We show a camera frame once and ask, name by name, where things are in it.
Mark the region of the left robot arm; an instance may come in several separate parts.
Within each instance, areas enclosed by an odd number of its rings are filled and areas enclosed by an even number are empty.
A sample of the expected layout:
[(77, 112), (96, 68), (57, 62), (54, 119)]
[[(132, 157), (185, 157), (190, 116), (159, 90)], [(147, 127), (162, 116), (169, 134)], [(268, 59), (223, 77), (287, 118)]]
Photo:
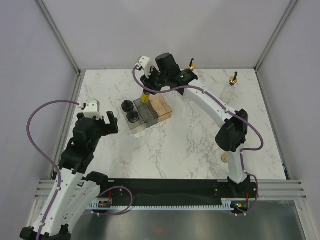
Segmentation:
[(85, 180), (81, 191), (72, 198), (78, 183), (94, 159), (94, 152), (103, 136), (119, 132), (118, 119), (108, 111), (109, 123), (96, 116), (89, 118), (83, 113), (77, 115), (73, 137), (61, 155), (53, 188), (44, 209), (32, 226), (21, 230), (23, 240), (69, 240), (72, 231), (95, 197), (103, 198), (110, 190), (107, 176), (92, 172)]

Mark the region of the clear square oil bottle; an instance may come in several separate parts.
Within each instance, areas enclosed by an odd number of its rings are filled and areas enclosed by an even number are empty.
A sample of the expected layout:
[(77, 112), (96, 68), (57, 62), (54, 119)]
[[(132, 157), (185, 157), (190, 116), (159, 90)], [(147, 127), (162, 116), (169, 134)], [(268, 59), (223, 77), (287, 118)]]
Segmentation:
[(187, 69), (186, 69), (186, 72), (187, 72), (187, 73), (192, 73), (192, 72), (194, 71), (194, 69), (195, 69), (195, 59), (192, 58), (192, 59), (190, 60), (190, 63), (189, 63), (189, 65), (188, 65)]

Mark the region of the black cap shaker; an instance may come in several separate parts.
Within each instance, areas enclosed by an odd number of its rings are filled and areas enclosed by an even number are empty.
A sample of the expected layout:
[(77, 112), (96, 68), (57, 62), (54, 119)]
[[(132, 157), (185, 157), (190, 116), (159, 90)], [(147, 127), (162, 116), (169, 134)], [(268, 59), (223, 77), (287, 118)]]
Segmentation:
[(140, 115), (137, 111), (131, 110), (126, 114), (126, 118), (129, 123), (134, 124), (140, 120)]
[(130, 100), (124, 100), (121, 104), (121, 109), (124, 113), (129, 113), (134, 110), (134, 104)]

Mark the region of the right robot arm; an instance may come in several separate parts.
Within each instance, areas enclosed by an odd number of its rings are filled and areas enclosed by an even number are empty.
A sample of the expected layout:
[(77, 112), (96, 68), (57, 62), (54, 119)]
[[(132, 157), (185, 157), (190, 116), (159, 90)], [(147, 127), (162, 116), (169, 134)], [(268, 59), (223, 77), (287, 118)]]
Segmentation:
[(144, 92), (153, 95), (164, 94), (164, 88), (168, 88), (168, 92), (176, 91), (205, 111), (219, 127), (215, 142), (227, 157), (229, 193), (234, 197), (244, 194), (256, 198), (258, 184), (251, 181), (253, 175), (245, 171), (241, 149), (248, 133), (247, 112), (233, 109), (207, 90), (194, 73), (192, 63), (181, 69), (170, 53), (161, 54), (155, 61), (157, 66), (149, 57), (139, 57), (134, 70), (142, 71), (143, 75), (135, 81)]

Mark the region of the yellow label bottle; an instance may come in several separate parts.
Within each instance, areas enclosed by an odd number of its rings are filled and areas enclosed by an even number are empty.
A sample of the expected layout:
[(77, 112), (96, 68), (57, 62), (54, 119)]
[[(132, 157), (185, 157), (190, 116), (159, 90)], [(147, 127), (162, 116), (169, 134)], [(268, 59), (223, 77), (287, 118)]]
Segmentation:
[(140, 97), (140, 102), (142, 104), (147, 104), (150, 100), (150, 93), (149, 92), (142, 92), (141, 97)]
[(228, 156), (226, 153), (224, 153), (222, 156), (221, 156), (221, 160), (223, 163), (228, 163)]

